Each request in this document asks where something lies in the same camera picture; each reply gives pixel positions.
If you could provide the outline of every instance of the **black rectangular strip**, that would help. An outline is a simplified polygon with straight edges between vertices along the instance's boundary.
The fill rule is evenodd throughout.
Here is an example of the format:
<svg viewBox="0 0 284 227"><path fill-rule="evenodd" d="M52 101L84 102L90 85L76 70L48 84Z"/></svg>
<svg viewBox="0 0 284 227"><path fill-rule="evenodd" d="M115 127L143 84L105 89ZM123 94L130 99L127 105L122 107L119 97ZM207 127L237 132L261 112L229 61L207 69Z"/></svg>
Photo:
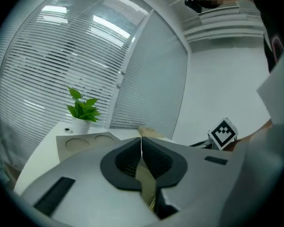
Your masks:
<svg viewBox="0 0 284 227"><path fill-rule="evenodd" d="M34 207L47 216L51 216L63 197L67 194L75 180L61 177L46 194L34 205Z"/></svg>
<svg viewBox="0 0 284 227"><path fill-rule="evenodd" d="M221 159L221 158L216 158L216 157L205 157L204 159L205 161L210 161L210 162L214 162L220 165L226 165L228 160L225 159Z"/></svg>

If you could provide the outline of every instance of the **white table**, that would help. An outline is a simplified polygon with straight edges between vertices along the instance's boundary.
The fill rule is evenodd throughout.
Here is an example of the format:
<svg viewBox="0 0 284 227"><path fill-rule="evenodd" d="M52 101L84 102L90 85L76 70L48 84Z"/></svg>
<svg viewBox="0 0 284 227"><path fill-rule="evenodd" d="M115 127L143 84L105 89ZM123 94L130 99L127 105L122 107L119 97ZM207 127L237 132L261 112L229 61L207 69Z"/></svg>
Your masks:
<svg viewBox="0 0 284 227"><path fill-rule="evenodd" d="M56 145L56 136L70 135L69 133L64 132L64 129L69 127L71 127L70 123L59 122L44 137L25 164L16 182L14 188L15 193L21 195L35 179L42 176L44 173L60 163ZM120 140L141 137L137 130L104 129L94 127L91 127L89 130L89 133L104 132L110 132ZM161 140L173 142L167 138L162 138Z"/></svg>

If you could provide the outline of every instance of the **potted plant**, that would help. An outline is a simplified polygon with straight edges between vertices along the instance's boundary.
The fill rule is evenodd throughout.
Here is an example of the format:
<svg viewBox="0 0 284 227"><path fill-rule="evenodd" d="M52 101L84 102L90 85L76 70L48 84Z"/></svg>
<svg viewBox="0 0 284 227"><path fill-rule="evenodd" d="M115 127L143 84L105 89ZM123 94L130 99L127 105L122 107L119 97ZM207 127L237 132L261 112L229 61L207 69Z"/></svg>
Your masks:
<svg viewBox="0 0 284 227"><path fill-rule="evenodd" d="M68 87L72 99L75 100L75 106L67 105L68 110L72 115L72 130L75 134L87 134L91 122L97 122L99 119L96 116L101 115L98 109L94 107L97 98L88 99L82 102L79 99L82 95L77 90Z"/></svg>

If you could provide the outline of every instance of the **person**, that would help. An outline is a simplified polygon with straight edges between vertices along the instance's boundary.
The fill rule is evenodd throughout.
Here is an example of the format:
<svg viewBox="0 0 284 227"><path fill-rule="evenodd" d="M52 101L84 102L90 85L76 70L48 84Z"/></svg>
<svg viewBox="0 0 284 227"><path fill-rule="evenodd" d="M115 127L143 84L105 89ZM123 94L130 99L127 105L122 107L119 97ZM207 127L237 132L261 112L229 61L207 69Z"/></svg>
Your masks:
<svg viewBox="0 0 284 227"><path fill-rule="evenodd" d="M222 5L233 3L237 0L203 0L203 1L211 1L213 5ZM284 40L281 35L281 23L279 18L280 15L276 12L276 2L273 0L249 0L253 2L257 9L261 13L261 18L265 26L264 32L264 51L267 58L268 70L271 72L282 56L284 51ZM224 150L233 151L236 144L240 141L250 140L258 131L267 129L272 125L271 120L267 121L259 130L252 133L249 136L246 136L240 140L231 142Z"/></svg>

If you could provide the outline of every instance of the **person's arm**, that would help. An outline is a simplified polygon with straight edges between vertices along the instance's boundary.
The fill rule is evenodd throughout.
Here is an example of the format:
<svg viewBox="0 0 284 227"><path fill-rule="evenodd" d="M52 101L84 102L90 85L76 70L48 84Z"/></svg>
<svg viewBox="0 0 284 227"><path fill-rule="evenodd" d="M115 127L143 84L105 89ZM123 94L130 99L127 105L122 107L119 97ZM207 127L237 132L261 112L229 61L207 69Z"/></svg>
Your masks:
<svg viewBox="0 0 284 227"><path fill-rule="evenodd" d="M258 129L256 132L242 138L242 139L239 139L237 141L233 141L231 142L227 147L224 148L225 151L233 151L236 144L238 144L239 142L241 141L249 141L257 132L259 132L260 130L262 129L267 129L269 128L270 126L272 125L272 122L271 120L268 120L260 129Z"/></svg>

